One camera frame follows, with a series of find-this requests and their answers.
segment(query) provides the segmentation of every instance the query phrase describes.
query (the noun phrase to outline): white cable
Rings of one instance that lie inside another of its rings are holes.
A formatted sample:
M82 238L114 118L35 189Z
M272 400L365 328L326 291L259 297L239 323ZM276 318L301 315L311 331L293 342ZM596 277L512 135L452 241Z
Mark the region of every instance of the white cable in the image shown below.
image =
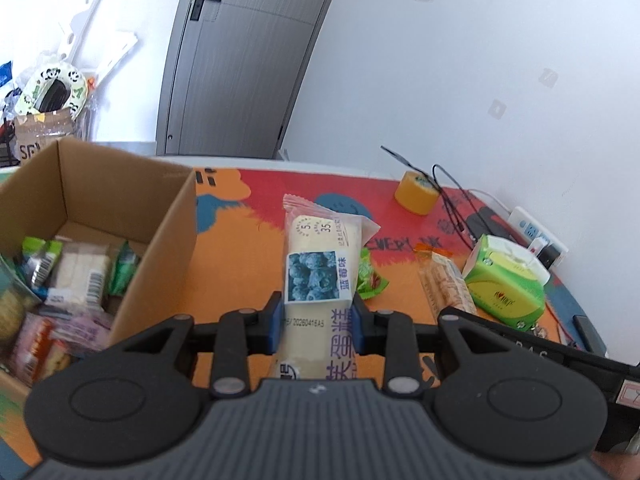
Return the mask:
M476 194L480 194L480 195L484 195L489 197L490 199L492 199L495 203L497 203L497 205L499 205L502 209L504 209L507 213L511 214L511 211L513 211L512 209L508 208L507 206L504 205L504 202L502 202L501 200L498 200L495 196L493 196L491 193L487 193L486 191L482 191L481 189L467 189L467 191L470 191L471 193L476 193Z

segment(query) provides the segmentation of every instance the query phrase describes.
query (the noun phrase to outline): circular black cover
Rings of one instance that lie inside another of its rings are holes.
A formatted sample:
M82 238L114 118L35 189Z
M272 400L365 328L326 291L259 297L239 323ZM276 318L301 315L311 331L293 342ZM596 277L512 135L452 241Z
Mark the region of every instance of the circular black cover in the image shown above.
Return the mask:
M502 462L553 463L590 452L607 420L600 390L522 352L475 354L447 377L434 399L443 427L463 447Z
M169 449L199 413L197 390L186 377L152 354L123 352L36 384L24 418L43 455L118 465Z

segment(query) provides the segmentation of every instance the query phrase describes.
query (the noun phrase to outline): hand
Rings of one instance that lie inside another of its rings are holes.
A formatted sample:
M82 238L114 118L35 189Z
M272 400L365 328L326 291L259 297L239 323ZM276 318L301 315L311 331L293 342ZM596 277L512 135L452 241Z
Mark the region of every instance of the hand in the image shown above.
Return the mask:
M591 453L591 459L614 480L638 480L640 478L640 455L622 453Z

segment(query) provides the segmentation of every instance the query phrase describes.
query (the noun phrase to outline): gray ribbed surface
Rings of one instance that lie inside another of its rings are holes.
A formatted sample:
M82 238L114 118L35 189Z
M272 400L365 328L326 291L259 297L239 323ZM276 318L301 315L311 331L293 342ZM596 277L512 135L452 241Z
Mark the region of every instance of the gray ribbed surface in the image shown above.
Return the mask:
M370 381L264 381L215 404L180 446L147 463L80 470L47 462L33 480L603 480L588 460L542 469L495 466L453 447L419 404Z

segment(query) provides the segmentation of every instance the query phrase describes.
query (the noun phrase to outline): yellow tape roll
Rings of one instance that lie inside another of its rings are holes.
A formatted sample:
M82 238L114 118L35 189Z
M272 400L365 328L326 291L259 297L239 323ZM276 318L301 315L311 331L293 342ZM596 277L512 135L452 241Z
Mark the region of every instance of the yellow tape roll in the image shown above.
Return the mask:
M431 184L415 171L404 174L394 194L402 207L417 215L428 215L439 196Z

